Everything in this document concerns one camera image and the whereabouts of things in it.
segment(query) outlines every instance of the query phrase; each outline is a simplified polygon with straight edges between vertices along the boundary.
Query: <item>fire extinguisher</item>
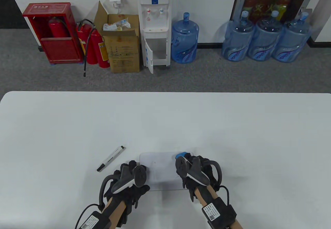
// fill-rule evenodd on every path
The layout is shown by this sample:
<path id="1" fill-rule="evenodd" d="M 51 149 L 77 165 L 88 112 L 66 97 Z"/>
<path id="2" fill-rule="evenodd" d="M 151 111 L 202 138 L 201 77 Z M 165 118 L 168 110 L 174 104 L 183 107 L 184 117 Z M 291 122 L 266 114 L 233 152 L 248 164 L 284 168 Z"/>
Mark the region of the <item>fire extinguisher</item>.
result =
<path id="1" fill-rule="evenodd" d="M 69 36 L 69 31 L 66 27 L 66 24 L 64 21 L 57 17 L 53 17 L 49 22 L 48 22 L 49 28 L 52 31 L 53 37 L 55 38 L 68 38 Z"/>
<path id="2" fill-rule="evenodd" d="M 87 61 L 89 64 L 97 64 L 98 60 L 94 52 L 94 47 L 88 47 L 90 44 L 91 34 L 95 28 L 92 28 L 92 26 L 83 23 L 84 21 L 85 20 L 80 21 L 76 26 L 77 35 L 86 58 L 86 60 L 84 58 L 84 61 Z"/>
<path id="3" fill-rule="evenodd" d="M 110 63 L 108 59 L 106 45 L 104 44 L 103 38 L 97 30 L 94 30 L 92 32 L 91 40 L 92 40 L 92 45 L 94 47 L 94 52 L 97 56 L 99 66 L 101 68 L 109 68 Z"/>

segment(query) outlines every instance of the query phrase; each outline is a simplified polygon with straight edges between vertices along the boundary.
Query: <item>red cabinet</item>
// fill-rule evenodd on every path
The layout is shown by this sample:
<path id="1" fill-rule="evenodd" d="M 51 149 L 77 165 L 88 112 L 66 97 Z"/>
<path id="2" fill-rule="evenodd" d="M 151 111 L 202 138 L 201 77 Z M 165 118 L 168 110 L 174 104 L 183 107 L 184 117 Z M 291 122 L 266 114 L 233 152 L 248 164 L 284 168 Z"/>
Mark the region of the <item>red cabinet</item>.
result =
<path id="1" fill-rule="evenodd" d="M 30 3 L 23 13 L 32 25 L 39 42 L 51 64 L 82 63 L 84 53 L 76 33 L 76 22 L 69 2 Z M 60 29 L 67 30 L 63 35 L 52 33 L 50 22 L 63 23 Z"/>

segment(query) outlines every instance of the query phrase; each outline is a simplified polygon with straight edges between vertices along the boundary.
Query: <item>bottle cap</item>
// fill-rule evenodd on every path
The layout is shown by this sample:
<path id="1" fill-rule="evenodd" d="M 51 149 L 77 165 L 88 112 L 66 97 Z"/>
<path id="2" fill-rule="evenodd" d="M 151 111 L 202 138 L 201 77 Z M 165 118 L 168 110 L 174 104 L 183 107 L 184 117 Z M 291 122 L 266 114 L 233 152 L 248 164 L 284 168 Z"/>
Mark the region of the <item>bottle cap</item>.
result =
<path id="1" fill-rule="evenodd" d="M 278 14 L 279 14 L 279 12 L 274 10 L 274 11 L 272 11 L 271 16 L 274 17 L 274 18 L 277 18 Z"/>
<path id="2" fill-rule="evenodd" d="M 183 18 L 184 18 L 184 21 L 189 21 L 189 19 L 190 19 L 190 14 L 189 14 L 188 12 L 185 12 L 185 13 L 183 14 Z"/>
<path id="3" fill-rule="evenodd" d="M 248 11 L 243 11 L 243 12 L 241 13 L 241 16 L 244 17 L 244 18 L 247 18 L 248 15 L 249 15 L 249 12 L 248 12 Z"/>
<path id="4" fill-rule="evenodd" d="M 300 15 L 300 20 L 304 21 L 304 20 L 306 20 L 306 18 L 308 18 L 308 16 L 309 16 L 309 13 L 302 12 Z"/>

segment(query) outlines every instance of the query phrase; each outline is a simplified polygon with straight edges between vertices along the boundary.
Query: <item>blue water jug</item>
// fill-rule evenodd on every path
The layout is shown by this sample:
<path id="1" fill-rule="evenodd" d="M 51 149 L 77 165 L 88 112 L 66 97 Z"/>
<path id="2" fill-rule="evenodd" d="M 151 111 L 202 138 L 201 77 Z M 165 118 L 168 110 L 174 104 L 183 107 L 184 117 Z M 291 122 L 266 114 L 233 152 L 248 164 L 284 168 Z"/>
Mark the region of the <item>blue water jug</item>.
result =
<path id="1" fill-rule="evenodd" d="M 193 62 L 197 54 L 199 26 L 189 20 L 190 14 L 184 13 L 184 19 L 172 26 L 171 58 L 178 63 Z"/>
<path id="2" fill-rule="evenodd" d="M 277 20 L 279 12 L 272 11 L 270 18 L 259 20 L 247 55 L 257 61 L 268 60 L 280 38 L 283 25 Z"/>
<path id="3" fill-rule="evenodd" d="M 239 21 L 228 23 L 222 45 L 222 55 L 227 60 L 237 62 L 246 56 L 254 33 L 254 24 L 247 19 L 248 14 L 248 11 L 243 11 Z"/>
<path id="4" fill-rule="evenodd" d="M 285 23 L 281 36 L 272 57 L 280 62 L 293 62 L 302 51 L 311 35 L 311 26 L 305 20 L 307 12 L 301 13 L 298 20 Z"/>

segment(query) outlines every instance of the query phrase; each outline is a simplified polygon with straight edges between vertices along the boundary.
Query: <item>hand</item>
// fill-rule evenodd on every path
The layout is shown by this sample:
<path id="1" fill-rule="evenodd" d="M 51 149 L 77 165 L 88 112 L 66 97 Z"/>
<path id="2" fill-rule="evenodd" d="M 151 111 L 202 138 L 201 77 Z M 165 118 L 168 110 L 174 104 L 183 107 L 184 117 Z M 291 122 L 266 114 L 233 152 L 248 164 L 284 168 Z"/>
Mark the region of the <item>hand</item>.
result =
<path id="1" fill-rule="evenodd" d="M 121 171 L 123 170 L 124 166 L 129 167 L 130 173 L 133 174 L 132 171 L 137 166 L 137 163 L 136 163 L 136 161 L 130 161 L 129 164 L 122 164 L 121 165 Z M 120 176 L 121 171 L 116 170 L 114 172 L 114 175 Z M 121 192 L 119 192 L 117 194 L 113 194 L 111 192 L 111 188 L 117 182 L 118 182 L 118 179 L 114 179 L 110 183 L 110 187 L 109 187 L 108 191 L 106 191 L 106 193 L 104 194 L 104 197 L 107 198 L 107 201 L 109 201 L 110 198 L 114 197 L 114 198 L 118 198 L 118 199 L 125 202 L 125 205 L 126 205 L 125 211 L 122 214 L 122 216 L 121 216 L 121 218 L 120 218 L 120 220 L 118 221 L 118 224 L 117 224 L 117 227 L 121 227 L 122 224 L 126 224 L 127 216 L 131 213 L 132 206 L 135 205 L 135 209 L 137 208 L 138 200 L 140 199 L 140 197 L 142 195 L 144 195 L 147 191 L 149 191 L 150 187 L 148 185 L 143 185 L 142 187 L 138 188 L 137 186 L 132 185 L 131 187 L 127 187 L 126 189 L 122 190 Z"/>
<path id="2" fill-rule="evenodd" d="M 184 157 L 192 164 L 193 159 L 196 158 L 196 156 L 191 156 L 190 153 L 186 153 L 184 155 Z M 219 165 L 214 162 L 214 161 L 210 161 L 208 158 L 203 158 L 202 156 L 198 156 L 198 158 L 201 161 L 201 171 L 203 173 L 206 174 L 206 176 L 209 178 L 210 180 L 210 185 L 211 187 L 215 190 L 215 191 L 219 191 L 220 190 L 220 184 L 222 181 L 222 172 L 220 170 Z M 218 180 L 216 180 L 216 178 L 213 175 L 213 169 L 212 166 L 214 165 L 217 169 L 217 173 L 218 173 Z M 201 184 L 197 183 L 196 181 L 194 181 L 193 179 L 191 179 L 190 177 L 182 177 L 183 180 L 183 188 L 187 188 L 190 192 L 190 197 L 191 200 L 193 202 L 193 197 L 196 198 L 194 191 L 198 186 L 201 186 Z"/>

